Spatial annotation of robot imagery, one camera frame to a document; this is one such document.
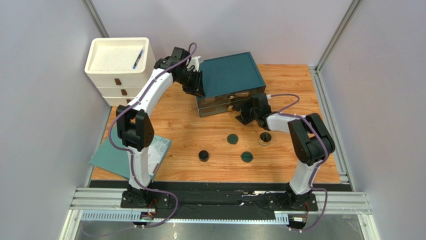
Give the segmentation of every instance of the white wall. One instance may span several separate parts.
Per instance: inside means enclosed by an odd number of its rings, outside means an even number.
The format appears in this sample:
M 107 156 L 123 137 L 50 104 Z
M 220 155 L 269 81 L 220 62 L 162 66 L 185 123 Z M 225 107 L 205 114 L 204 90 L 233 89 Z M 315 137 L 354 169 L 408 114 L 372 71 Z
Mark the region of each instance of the white wall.
M 58 239 L 109 107 L 84 72 L 80 0 L 0 4 L 0 239 Z
M 110 37 L 148 37 L 157 59 L 198 44 L 204 59 L 316 65 L 351 0 L 92 0 Z
M 381 239 L 424 239 L 426 2 L 365 0 L 322 72 Z

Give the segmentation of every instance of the blue pen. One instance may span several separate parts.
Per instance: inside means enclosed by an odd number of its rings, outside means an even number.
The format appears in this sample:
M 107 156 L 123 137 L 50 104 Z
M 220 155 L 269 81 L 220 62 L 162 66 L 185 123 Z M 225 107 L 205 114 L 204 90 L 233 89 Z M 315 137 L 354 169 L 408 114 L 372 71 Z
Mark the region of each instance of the blue pen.
M 139 56 L 137 56 L 136 61 L 134 62 L 133 69 L 136 69 L 136 65 L 138 65 L 139 59 L 141 59 L 143 52 L 144 52 L 144 49 L 140 50 Z

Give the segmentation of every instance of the dark green round coaster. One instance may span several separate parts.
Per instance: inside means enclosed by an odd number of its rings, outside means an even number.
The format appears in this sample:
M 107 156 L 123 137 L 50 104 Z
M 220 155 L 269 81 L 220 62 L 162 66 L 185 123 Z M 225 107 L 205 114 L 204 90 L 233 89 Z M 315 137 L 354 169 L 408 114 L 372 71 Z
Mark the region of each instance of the dark green round coaster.
M 245 163 L 250 163 L 253 160 L 253 154 L 249 151 L 245 151 L 241 154 L 241 159 Z
M 230 134 L 226 140 L 230 144 L 237 144 L 237 142 L 238 142 L 238 136 L 235 135 L 235 134 Z

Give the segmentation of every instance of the white drawer unit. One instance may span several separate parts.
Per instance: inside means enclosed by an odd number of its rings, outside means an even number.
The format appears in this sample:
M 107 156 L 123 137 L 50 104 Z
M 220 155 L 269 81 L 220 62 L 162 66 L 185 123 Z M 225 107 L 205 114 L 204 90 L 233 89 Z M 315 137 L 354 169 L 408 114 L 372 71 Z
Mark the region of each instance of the white drawer unit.
M 155 62 L 146 37 L 95 38 L 84 71 L 110 106 L 127 105 L 148 82 Z

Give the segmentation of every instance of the wooden tabletop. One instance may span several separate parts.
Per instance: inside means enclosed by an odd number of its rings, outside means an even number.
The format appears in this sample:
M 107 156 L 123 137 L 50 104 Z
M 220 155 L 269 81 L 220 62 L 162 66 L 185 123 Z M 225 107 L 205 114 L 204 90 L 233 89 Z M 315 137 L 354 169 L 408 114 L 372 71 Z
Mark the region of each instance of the wooden tabletop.
M 293 93 L 300 102 L 287 109 L 289 114 L 307 115 L 320 113 L 317 95 L 307 65 L 264 65 L 258 68 L 266 83 L 266 94 Z M 295 100 L 294 97 L 273 97 L 272 111 L 278 111 Z M 113 107 L 108 127 L 115 117 Z M 194 182 L 289 182 L 296 170 L 298 159 L 291 137 L 287 133 L 270 131 L 269 146 L 258 143 L 265 132 L 255 121 L 242 125 L 236 111 L 198 117 L 194 97 L 182 91 L 174 83 L 155 106 L 150 117 L 155 134 L 172 140 L 171 147 L 159 168 L 155 181 Z M 227 142 L 230 134 L 238 136 L 235 145 Z M 198 153 L 210 154 L 207 162 L 201 162 Z M 241 160 L 243 152 L 251 152 L 250 163 Z M 122 180 L 121 176 L 96 167 L 93 180 Z M 340 183 L 333 155 L 316 175 L 316 183 Z

